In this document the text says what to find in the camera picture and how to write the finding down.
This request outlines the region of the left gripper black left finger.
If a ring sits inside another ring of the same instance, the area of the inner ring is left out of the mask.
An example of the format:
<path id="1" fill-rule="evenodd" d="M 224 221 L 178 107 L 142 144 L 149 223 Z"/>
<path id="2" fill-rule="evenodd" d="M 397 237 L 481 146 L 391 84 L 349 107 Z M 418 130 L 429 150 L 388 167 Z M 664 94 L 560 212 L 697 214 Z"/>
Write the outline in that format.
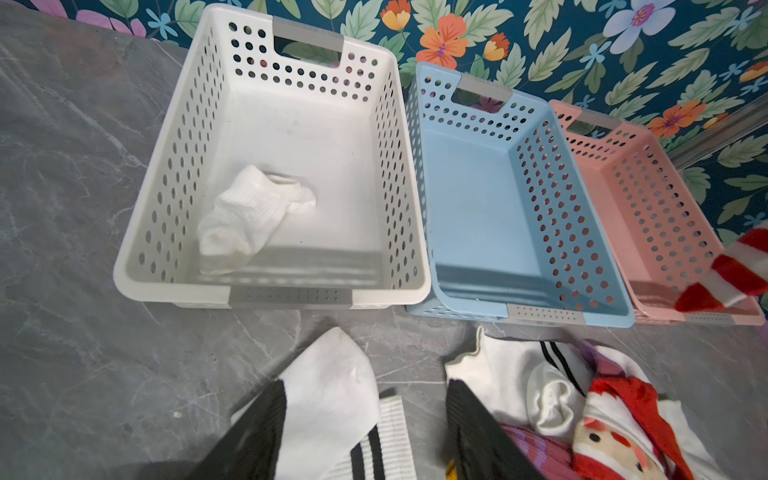
<path id="1" fill-rule="evenodd" d="M 254 399 L 187 479 L 274 479 L 287 400 L 276 380 Z"/>

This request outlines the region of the small white ankle sock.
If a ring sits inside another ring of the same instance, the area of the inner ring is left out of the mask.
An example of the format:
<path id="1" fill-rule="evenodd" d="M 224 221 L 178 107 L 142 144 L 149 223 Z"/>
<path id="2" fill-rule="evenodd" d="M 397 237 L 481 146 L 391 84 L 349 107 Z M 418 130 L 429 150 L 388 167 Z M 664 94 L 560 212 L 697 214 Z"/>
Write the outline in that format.
<path id="1" fill-rule="evenodd" d="M 224 275 L 247 265 L 287 215 L 315 208 L 312 190 L 298 180 L 245 167 L 200 220 L 200 272 Z"/>

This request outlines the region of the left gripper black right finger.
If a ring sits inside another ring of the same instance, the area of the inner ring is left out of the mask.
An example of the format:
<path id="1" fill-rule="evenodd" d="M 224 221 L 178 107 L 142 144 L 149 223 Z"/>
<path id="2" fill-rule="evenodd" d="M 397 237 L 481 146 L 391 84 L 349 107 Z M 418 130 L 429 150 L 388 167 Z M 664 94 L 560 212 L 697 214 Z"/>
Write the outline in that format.
<path id="1" fill-rule="evenodd" d="M 543 478 L 465 382 L 449 381 L 446 414 L 457 479 Z"/>

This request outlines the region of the red white striped santa sock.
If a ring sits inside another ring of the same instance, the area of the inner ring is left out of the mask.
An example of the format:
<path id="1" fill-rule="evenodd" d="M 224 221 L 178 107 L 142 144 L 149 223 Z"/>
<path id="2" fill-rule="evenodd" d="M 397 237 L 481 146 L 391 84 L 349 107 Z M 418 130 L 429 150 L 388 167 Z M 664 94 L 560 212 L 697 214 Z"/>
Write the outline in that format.
<path id="1" fill-rule="evenodd" d="M 718 255 L 707 274 L 686 288 L 678 312 L 724 311 L 767 292 L 767 222 L 739 237 Z"/>

